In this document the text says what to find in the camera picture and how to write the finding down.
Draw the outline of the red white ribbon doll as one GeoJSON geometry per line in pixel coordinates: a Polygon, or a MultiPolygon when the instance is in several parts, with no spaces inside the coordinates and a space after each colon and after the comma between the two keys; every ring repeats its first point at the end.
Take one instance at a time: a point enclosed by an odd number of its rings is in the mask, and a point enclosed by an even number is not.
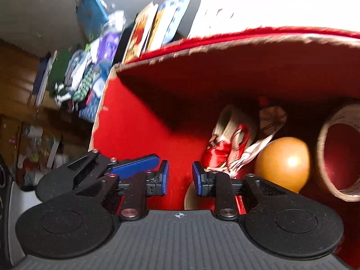
{"type": "Polygon", "coordinates": [[[234,106],[220,114],[201,159],[206,171],[227,173],[235,178],[246,164],[268,145],[287,120],[280,106],[259,111],[259,124],[234,106]]]}

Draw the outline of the orange wooden round knob toy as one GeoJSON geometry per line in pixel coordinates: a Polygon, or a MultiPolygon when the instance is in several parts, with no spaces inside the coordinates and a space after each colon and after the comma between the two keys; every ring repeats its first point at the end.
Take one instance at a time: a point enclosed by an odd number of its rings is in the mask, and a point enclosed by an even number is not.
{"type": "Polygon", "coordinates": [[[270,142],[257,156],[254,173],[283,188],[299,193],[309,179],[308,145],[294,137],[270,142]]]}

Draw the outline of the wooden cabinet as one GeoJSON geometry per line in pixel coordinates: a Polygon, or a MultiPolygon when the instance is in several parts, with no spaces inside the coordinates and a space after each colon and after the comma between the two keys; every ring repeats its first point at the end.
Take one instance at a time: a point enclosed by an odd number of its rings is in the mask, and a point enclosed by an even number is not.
{"type": "Polygon", "coordinates": [[[1,155],[22,187],[88,150],[90,123],[57,110],[48,95],[37,107],[32,93],[40,59],[1,41],[1,155]]]}

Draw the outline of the red cardboard box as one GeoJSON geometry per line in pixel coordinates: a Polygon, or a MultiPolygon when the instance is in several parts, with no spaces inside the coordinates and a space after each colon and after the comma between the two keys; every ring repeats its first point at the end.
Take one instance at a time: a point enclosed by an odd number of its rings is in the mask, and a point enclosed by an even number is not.
{"type": "Polygon", "coordinates": [[[359,268],[359,32],[188,38],[111,68],[92,131],[170,163],[117,207],[102,269],[359,268]]]}

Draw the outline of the pile of patterned clothes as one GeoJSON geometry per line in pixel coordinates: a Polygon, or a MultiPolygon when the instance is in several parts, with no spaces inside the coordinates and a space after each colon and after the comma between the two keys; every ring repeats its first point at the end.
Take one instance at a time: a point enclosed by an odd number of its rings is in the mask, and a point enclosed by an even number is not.
{"type": "Polygon", "coordinates": [[[41,57],[29,96],[34,107],[65,110],[94,122],[125,24],[124,12],[116,10],[101,28],[99,38],[83,49],[54,51],[41,57]]]}

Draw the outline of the colourful picture books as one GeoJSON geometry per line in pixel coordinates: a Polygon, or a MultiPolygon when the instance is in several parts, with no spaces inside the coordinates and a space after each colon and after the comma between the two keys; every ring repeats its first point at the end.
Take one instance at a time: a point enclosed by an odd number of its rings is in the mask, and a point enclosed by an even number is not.
{"type": "Polygon", "coordinates": [[[149,3],[138,13],[124,51],[122,63],[128,63],[147,51],[155,51],[170,43],[187,11],[190,0],[166,0],[149,3]]]}

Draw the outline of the blue plastic package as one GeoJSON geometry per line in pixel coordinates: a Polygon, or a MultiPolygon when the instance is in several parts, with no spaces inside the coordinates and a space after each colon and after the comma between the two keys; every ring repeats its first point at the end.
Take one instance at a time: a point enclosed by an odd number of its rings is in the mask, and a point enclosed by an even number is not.
{"type": "Polygon", "coordinates": [[[104,0],[76,0],[76,18],[88,42],[96,40],[109,21],[104,0]]]}

